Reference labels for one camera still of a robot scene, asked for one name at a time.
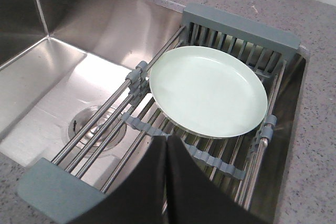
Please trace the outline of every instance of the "stainless steel sink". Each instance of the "stainless steel sink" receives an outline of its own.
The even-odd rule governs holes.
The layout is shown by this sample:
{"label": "stainless steel sink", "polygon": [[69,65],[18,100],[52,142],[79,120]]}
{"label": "stainless steel sink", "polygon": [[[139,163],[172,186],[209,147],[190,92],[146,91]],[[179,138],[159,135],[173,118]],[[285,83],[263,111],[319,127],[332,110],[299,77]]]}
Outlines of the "stainless steel sink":
{"label": "stainless steel sink", "polygon": [[[1,1],[7,1],[9,8],[0,12],[0,151],[24,167],[41,157],[51,160],[70,140],[78,115],[102,105],[141,60],[149,62],[178,30],[182,17],[143,0]],[[280,90],[275,107],[278,126],[251,205],[252,213],[269,222],[274,218],[306,60],[298,56],[296,63]],[[115,106],[126,96],[127,92]],[[82,180],[100,188],[137,134],[127,127],[125,136],[113,140]],[[227,152],[233,148],[234,143],[228,144]],[[230,194],[236,186],[224,181],[222,189]]]}

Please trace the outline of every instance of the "gray speckled countertop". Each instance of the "gray speckled countertop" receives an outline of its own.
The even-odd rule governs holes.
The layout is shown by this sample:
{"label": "gray speckled countertop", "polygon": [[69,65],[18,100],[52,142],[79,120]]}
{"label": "gray speckled countertop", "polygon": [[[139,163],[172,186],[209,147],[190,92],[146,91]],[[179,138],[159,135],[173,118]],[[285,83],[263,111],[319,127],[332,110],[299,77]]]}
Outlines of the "gray speckled countertop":
{"label": "gray speckled countertop", "polygon": [[[313,0],[150,0],[217,7],[288,30],[311,51],[275,223],[336,222],[336,7]],[[15,195],[24,168],[0,154],[0,223],[52,223]]]}

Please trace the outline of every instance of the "gray plastic end cap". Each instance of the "gray plastic end cap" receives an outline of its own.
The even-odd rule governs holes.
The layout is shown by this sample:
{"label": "gray plastic end cap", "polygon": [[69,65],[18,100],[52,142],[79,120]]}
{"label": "gray plastic end cap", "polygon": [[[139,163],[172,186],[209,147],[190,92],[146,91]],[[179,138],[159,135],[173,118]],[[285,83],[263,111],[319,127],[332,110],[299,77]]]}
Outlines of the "gray plastic end cap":
{"label": "gray plastic end cap", "polygon": [[21,178],[17,192],[59,224],[68,223],[106,198],[101,191],[44,158]]}

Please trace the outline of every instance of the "sink wall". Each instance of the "sink wall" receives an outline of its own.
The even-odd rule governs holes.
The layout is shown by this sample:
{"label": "sink wall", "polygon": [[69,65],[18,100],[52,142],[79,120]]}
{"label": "sink wall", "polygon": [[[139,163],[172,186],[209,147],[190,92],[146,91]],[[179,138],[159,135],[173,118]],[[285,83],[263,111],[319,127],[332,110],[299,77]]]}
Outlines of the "sink wall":
{"label": "sink wall", "polygon": [[181,14],[142,0],[40,0],[51,36],[134,68],[177,31]]}
{"label": "sink wall", "polygon": [[0,0],[0,66],[45,36],[34,0]]}

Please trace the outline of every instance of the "plate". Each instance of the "plate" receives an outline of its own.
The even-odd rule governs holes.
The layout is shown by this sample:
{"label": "plate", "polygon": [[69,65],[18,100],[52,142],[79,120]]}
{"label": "plate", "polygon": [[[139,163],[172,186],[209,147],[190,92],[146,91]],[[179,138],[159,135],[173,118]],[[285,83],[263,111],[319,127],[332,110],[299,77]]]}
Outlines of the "plate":
{"label": "plate", "polygon": [[162,112],[181,128],[208,138],[253,130],[267,111],[265,88],[240,60],[199,46],[164,53],[149,84]]}

